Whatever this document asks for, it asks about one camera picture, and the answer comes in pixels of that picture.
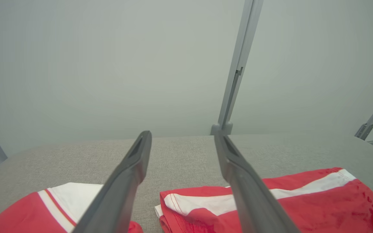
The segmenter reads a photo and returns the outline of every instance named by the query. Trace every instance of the red garment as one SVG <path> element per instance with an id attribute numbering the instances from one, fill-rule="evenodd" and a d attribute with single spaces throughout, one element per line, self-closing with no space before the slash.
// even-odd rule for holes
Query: red garment
<path id="1" fill-rule="evenodd" d="M 263 179 L 301 232 L 373 232 L 373 192 L 342 168 Z M 240 233 L 231 188 L 160 193 L 155 208 L 165 233 Z"/>
<path id="2" fill-rule="evenodd" d="M 98 192 L 97 187 L 91 187 L 91 189 Z M 84 211 L 68 209 L 67 206 L 72 205 L 61 203 L 64 197 L 59 195 L 55 198 L 56 194 L 50 190 L 33 192 L 3 211 L 0 214 L 0 233 L 68 233 L 73 231 L 78 219 L 70 213 L 82 212 L 79 213 L 81 217 Z M 142 233 L 143 231 L 139 224 L 131 221 L 128 232 Z"/>

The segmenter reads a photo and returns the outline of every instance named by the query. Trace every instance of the folded red shorts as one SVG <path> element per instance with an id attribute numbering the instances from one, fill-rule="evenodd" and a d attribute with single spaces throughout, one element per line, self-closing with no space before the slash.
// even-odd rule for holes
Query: folded red shorts
<path id="1" fill-rule="evenodd" d="M 303 233 L 373 232 L 373 192 L 342 168 L 263 179 Z M 240 233 L 230 187 L 160 192 L 155 207 L 165 233 Z"/>
<path id="2" fill-rule="evenodd" d="M 101 184 L 67 183 L 33 192 L 0 214 L 0 233 L 68 233 L 73 231 Z M 131 221 L 129 233 L 142 233 Z"/>

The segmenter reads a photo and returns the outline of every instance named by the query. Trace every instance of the red stripe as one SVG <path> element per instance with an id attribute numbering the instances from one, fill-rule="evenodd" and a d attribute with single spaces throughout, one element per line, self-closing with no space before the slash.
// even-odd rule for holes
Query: red stripe
<path id="1" fill-rule="evenodd" d="M 51 198 L 51 200 L 53 201 L 53 203 L 56 205 L 56 207 L 58 208 L 58 210 L 64 215 L 64 217 L 73 225 L 73 226 L 76 226 L 76 222 L 73 221 L 70 216 L 68 216 L 66 214 L 66 212 L 61 208 L 61 206 L 58 204 L 58 202 L 56 201 L 56 199 L 54 199 L 53 195 L 50 193 L 49 190 L 45 189 L 44 190 L 48 195 L 49 197 Z"/>

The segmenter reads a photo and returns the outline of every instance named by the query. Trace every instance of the gray fabric surface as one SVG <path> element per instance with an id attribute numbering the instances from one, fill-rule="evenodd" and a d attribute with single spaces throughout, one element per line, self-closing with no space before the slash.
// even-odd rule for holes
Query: gray fabric surface
<path id="1" fill-rule="evenodd" d="M 343 167 L 373 190 L 373 146 L 353 136 L 267 134 L 231 136 L 257 173 L 278 177 L 320 168 Z M 102 184 L 134 140 L 43 146 L 0 165 L 0 212 L 35 191 L 68 182 Z M 162 232 L 153 207 L 159 192 L 223 180 L 212 136 L 156 138 L 147 176 L 136 193 L 132 220 L 146 233 Z"/>

